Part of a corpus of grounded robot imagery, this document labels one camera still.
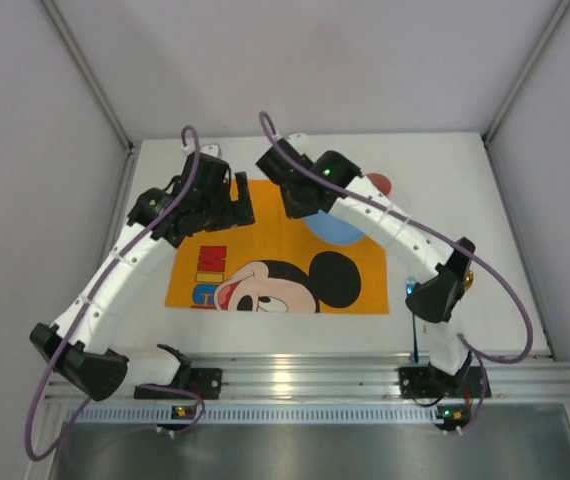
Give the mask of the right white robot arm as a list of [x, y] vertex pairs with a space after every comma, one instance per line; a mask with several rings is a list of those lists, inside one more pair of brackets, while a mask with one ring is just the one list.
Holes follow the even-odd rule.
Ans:
[[462, 324], [453, 311], [465, 294], [471, 260], [458, 250], [448, 255], [439, 252], [430, 234], [398, 219], [404, 211], [339, 152], [328, 150], [313, 161], [279, 139], [256, 166], [279, 187], [288, 217], [323, 211], [362, 232], [415, 276], [417, 283], [405, 305], [429, 330], [424, 395], [439, 397], [459, 390], [472, 355], [458, 338]]

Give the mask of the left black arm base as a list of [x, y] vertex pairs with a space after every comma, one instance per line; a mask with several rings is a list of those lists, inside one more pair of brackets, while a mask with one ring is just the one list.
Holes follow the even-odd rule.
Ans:
[[[191, 392], [203, 400], [218, 400], [222, 388], [223, 371], [220, 368], [192, 368], [182, 390]], [[188, 399], [185, 394], [157, 391], [137, 386], [134, 390], [137, 400]]]

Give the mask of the blue metal fork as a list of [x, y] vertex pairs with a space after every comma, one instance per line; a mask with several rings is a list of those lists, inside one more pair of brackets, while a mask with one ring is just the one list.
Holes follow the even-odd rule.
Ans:
[[[405, 294], [406, 298], [409, 298], [410, 295], [413, 293], [414, 288], [417, 284], [417, 280], [414, 277], [408, 277], [405, 282]], [[413, 363], [419, 362], [419, 348], [418, 348], [418, 335], [417, 335], [417, 325], [416, 325], [416, 316], [413, 311], [411, 313], [411, 320], [412, 320], [412, 335], [413, 335], [413, 347], [412, 347], [412, 354], [411, 359]]]

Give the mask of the orange Mickey Mouse placemat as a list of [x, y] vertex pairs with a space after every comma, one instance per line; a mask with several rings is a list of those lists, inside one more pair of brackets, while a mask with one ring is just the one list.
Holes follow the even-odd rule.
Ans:
[[249, 183], [255, 222], [183, 241], [171, 308], [264, 313], [386, 314], [386, 255], [357, 234], [334, 245], [285, 215], [278, 188]]

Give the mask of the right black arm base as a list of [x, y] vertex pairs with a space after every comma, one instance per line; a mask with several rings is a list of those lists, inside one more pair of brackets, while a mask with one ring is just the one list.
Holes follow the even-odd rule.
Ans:
[[479, 366], [451, 376], [431, 366], [406, 366], [398, 370], [400, 396], [408, 400], [480, 399], [492, 395]]

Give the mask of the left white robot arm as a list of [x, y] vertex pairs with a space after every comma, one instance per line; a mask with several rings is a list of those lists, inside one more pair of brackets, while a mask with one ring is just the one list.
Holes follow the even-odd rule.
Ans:
[[138, 197], [101, 267], [56, 320], [33, 328], [31, 343], [51, 370], [94, 401], [126, 387], [184, 388], [191, 369], [185, 355], [166, 344], [117, 350], [117, 327], [186, 238], [254, 221], [246, 174], [233, 172], [216, 144], [188, 151], [181, 174]]

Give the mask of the gold ornate spoon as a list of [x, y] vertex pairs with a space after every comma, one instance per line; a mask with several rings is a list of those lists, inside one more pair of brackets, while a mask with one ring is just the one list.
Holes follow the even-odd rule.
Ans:
[[464, 279], [464, 289], [466, 291], [468, 291], [472, 287], [474, 279], [475, 279], [474, 272], [468, 271]]

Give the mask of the light blue plate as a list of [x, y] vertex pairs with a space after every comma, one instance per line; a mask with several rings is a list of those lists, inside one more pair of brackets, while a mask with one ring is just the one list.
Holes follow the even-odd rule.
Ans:
[[303, 220], [317, 238], [332, 245], [348, 246], [365, 237], [358, 228], [323, 211], [306, 216]]

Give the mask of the pink plastic cup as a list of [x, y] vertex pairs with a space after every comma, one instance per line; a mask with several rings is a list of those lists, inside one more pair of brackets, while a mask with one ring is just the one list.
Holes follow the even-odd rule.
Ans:
[[380, 173], [368, 173], [367, 178], [383, 196], [388, 197], [391, 194], [392, 183], [388, 177]]

